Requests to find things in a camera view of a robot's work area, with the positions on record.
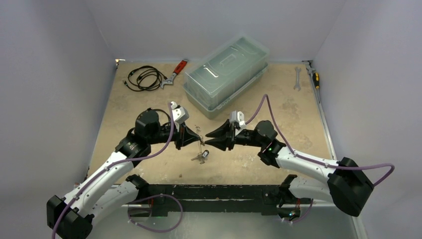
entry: red handle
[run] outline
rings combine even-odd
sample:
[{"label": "red handle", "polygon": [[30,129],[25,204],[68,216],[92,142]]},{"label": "red handle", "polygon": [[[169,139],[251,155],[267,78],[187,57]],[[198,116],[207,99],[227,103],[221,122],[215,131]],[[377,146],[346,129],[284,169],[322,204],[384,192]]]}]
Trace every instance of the red handle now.
[{"label": "red handle", "polygon": [[176,73],[176,74],[179,74],[182,70],[183,70],[183,68],[186,66],[186,64],[188,63],[188,60],[187,59],[183,59],[183,61],[181,61],[177,66],[176,66],[176,68],[174,69],[174,73]]}]

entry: adjustable wrench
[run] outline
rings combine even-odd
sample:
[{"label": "adjustable wrench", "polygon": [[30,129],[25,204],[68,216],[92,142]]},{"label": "adjustable wrench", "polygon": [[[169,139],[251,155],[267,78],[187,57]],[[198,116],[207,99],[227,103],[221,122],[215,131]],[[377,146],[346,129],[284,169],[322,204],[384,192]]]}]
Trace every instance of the adjustable wrench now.
[{"label": "adjustable wrench", "polygon": [[298,91],[301,90],[301,85],[299,84],[299,72],[302,70],[301,68],[296,67],[296,84],[293,87],[293,90],[298,89]]},{"label": "adjustable wrench", "polygon": [[164,85],[172,85],[173,84],[173,81],[174,81],[174,78],[183,70],[183,68],[186,66],[186,64],[188,63],[188,60],[187,59],[183,59],[183,61],[181,61],[177,66],[176,66],[176,68],[174,69],[174,71],[173,71],[173,73],[172,73],[172,75],[171,75],[171,77],[169,77],[168,79],[166,79],[166,80],[163,80],[162,82],[161,82],[161,84],[160,84],[160,87],[162,88],[162,89],[164,89]]}]

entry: robotic arm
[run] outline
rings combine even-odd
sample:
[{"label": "robotic arm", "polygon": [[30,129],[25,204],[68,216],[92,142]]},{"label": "robotic arm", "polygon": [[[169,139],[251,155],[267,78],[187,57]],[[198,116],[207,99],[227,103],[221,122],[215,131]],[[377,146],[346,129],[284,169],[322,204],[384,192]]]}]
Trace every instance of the robotic arm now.
[{"label": "robotic arm", "polygon": [[235,144],[259,147],[258,156],[266,165],[291,169],[310,177],[289,175],[281,186],[282,198],[324,200],[333,202],[351,216],[357,217],[360,214],[374,185],[362,170],[334,168],[358,167],[352,159],[345,157],[340,162],[335,162],[295,149],[291,151],[276,136],[277,132],[270,121],[260,121],[254,130],[246,129],[244,114],[234,111],[222,126],[206,134],[206,137],[213,139],[205,141],[205,144],[223,151],[232,150]]},{"label": "robotic arm", "polygon": [[147,109],[142,112],[136,119],[135,127],[130,129],[96,172],[64,197],[53,196],[47,202],[48,226],[53,229],[61,213],[71,204],[59,222],[57,234],[63,239],[84,239],[102,218],[121,205],[140,199],[138,195],[144,195],[139,190],[143,182],[138,178],[129,176],[124,183],[110,189],[140,161],[127,161],[116,165],[113,163],[145,157],[151,153],[151,144],[165,143],[170,137],[177,149],[201,140],[199,135],[185,124],[185,120],[189,118],[186,109],[175,102],[171,103],[171,109],[175,126],[172,135],[170,122],[160,125],[157,110]]}]

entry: plastic storage box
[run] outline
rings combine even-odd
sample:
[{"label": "plastic storage box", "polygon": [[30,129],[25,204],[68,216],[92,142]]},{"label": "plastic storage box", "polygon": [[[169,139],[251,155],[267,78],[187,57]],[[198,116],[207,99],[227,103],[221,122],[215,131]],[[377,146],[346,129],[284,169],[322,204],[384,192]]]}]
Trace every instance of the plastic storage box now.
[{"label": "plastic storage box", "polygon": [[205,110],[208,118],[215,117],[223,103],[233,100],[240,89],[245,90],[256,75],[262,75],[268,54],[268,48],[250,38],[230,41],[185,71],[183,86],[188,99]]}]

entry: tabletop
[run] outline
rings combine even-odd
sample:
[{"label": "tabletop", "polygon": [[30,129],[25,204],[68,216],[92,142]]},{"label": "tabletop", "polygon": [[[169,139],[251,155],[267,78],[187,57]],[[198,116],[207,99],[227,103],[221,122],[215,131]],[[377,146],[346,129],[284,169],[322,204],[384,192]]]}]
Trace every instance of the tabletop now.
[{"label": "tabletop", "polygon": [[[199,134],[205,135],[221,126],[231,111],[242,111],[245,119],[249,119],[264,94],[268,94],[277,124],[293,148],[331,159],[314,90],[304,64],[269,64],[268,71],[260,81],[214,119],[206,118],[188,101],[182,87],[183,71],[176,77],[174,85],[166,85],[164,89],[152,92],[129,90],[122,81],[127,79],[130,71],[143,65],[153,66],[169,77],[177,63],[120,62],[92,155],[89,176],[108,159],[128,130],[134,127],[137,116],[147,108],[168,111],[167,103],[175,101],[189,112],[186,125],[193,131],[198,126],[201,129]],[[296,83],[295,67],[302,69],[300,91],[293,89]],[[167,121],[164,114],[159,113],[159,116],[162,123]],[[254,129],[260,120],[271,120],[266,103],[247,128]],[[157,152],[163,145],[152,145],[151,152]],[[191,161],[199,152],[197,143],[184,146],[181,150],[177,150],[171,143],[163,153],[140,162],[116,183],[123,182],[128,175],[139,174],[150,184],[275,185],[283,182],[288,174],[296,174],[294,171],[265,165],[257,156],[259,149],[256,147],[235,145],[232,151],[221,151],[206,145],[202,147],[202,150],[205,149],[210,154],[205,163],[200,164],[199,161]]]}]

